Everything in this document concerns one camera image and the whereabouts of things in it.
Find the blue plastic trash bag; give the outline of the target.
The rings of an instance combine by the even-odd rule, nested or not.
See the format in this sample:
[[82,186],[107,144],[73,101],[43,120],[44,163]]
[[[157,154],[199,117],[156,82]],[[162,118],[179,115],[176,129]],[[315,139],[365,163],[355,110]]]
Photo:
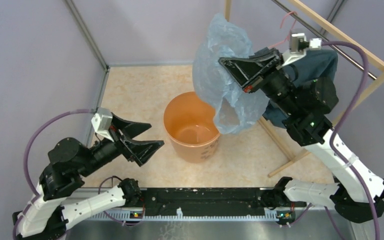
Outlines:
[[192,81],[198,97],[215,109],[213,122],[223,134],[238,134],[263,115],[269,98],[261,91],[245,93],[219,64],[221,57],[248,58],[253,54],[246,31],[217,13],[195,54]]

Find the orange trash bin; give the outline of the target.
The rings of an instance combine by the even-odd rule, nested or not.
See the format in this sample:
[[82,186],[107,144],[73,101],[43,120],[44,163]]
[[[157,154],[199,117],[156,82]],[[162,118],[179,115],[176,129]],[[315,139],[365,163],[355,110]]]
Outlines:
[[194,91],[173,98],[163,114],[163,125],[176,154],[189,163],[202,163],[217,150],[220,132],[213,118],[215,109]]

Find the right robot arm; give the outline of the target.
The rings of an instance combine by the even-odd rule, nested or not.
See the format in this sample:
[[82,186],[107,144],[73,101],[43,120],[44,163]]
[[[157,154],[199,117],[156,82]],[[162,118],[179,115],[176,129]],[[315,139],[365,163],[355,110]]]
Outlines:
[[272,48],[247,58],[221,57],[219,63],[244,92],[263,92],[284,114],[281,122],[288,135],[336,179],[322,184],[283,177],[274,187],[274,202],[318,204],[364,223],[384,213],[384,178],[360,161],[327,118],[339,101],[331,78],[335,59],[335,53],[324,50],[280,53]]

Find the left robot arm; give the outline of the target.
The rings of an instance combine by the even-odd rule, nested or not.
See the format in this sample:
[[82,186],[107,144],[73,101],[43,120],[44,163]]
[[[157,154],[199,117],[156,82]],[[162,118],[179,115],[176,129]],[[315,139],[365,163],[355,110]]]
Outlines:
[[87,147],[73,137],[60,140],[48,152],[49,164],[38,183],[33,184],[28,159],[37,130],[27,143],[23,156],[23,171],[32,190],[32,198],[24,210],[13,213],[15,240],[57,240],[78,223],[98,213],[117,207],[134,207],[142,197],[138,182],[125,178],[119,184],[88,199],[64,204],[64,201],[84,185],[91,175],[119,156],[143,166],[163,145],[162,140],[136,140],[151,128],[151,124],[122,119],[106,108],[76,109],[57,119],[76,114],[91,114],[93,131],[101,139]]

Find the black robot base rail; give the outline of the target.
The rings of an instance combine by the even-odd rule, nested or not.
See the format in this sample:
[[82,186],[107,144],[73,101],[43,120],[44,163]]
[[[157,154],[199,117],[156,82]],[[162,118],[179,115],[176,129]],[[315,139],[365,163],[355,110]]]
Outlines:
[[136,203],[122,206],[127,220],[267,219],[277,221],[284,212],[305,207],[278,190],[264,187],[143,188]]

